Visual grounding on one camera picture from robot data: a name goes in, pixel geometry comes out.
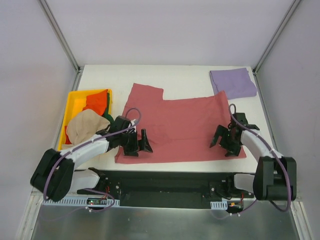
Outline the pink t-shirt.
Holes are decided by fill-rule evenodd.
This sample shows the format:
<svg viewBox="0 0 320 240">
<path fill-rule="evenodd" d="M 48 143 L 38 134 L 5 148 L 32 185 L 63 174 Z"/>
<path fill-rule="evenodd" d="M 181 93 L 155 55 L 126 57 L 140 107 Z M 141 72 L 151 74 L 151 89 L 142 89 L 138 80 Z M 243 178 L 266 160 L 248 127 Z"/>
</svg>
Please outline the pink t-shirt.
<svg viewBox="0 0 320 240">
<path fill-rule="evenodd" d="M 164 90 L 149 85 L 133 84 L 123 113 L 136 119 L 140 110 L 138 132 L 146 130 L 153 150 L 140 151 L 137 157 L 125 156 L 120 148 L 118 164 L 203 162 L 226 159 L 226 150 L 210 147 L 219 125 L 227 127 L 231 117 L 225 92 L 214 96 L 164 100 Z"/>
</svg>

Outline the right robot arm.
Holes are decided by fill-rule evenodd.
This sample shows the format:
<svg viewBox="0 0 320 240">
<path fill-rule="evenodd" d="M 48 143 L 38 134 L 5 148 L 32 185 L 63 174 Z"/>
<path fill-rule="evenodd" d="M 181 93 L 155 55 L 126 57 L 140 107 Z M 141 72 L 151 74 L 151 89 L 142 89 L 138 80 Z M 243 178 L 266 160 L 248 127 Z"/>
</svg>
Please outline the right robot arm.
<svg viewBox="0 0 320 240">
<path fill-rule="evenodd" d="M 227 127 L 218 125 L 210 147 L 219 145 L 226 157 L 238 157 L 245 146 L 257 161 L 252 191 L 258 200 L 294 201 L 297 197 L 297 163 L 276 151 L 242 112 L 230 116 Z"/>
</svg>

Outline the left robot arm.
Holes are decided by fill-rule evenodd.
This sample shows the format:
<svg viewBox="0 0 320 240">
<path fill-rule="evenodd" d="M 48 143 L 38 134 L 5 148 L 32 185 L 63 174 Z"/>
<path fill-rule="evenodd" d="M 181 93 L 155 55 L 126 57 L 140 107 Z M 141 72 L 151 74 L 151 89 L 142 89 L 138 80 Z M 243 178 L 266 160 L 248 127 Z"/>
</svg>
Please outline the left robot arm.
<svg viewBox="0 0 320 240">
<path fill-rule="evenodd" d="M 46 200 L 58 202 L 69 192 L 88 191 L 96 195 L 106 191 L 107 177 L 94 167 L 77 168 L 92 158 L 121 147 L 127 157 L 138 157 L 139 151 L 152 153 L 146 130 L 138 135 L 136 120 L 118 116 L 105 129 L 90 139 L 65 150 L 46 150 L 37 165 L 30 184 L 43 193 Z"/>
</svg>

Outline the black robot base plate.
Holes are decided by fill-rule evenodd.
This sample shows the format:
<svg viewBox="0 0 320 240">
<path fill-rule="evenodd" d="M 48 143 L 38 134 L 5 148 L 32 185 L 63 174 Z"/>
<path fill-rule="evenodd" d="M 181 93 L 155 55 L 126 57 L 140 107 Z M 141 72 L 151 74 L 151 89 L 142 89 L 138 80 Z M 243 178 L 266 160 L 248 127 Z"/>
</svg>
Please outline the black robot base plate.
<svg viewBox="0 0 320 240">
<path fill-rule="evenodd" d="M 234 173 L 99 170 L 93 190 L 108 193 L 122 207 L 209 209 L 211 202 L 253 193 L 236 189 Z"/>
</svg>

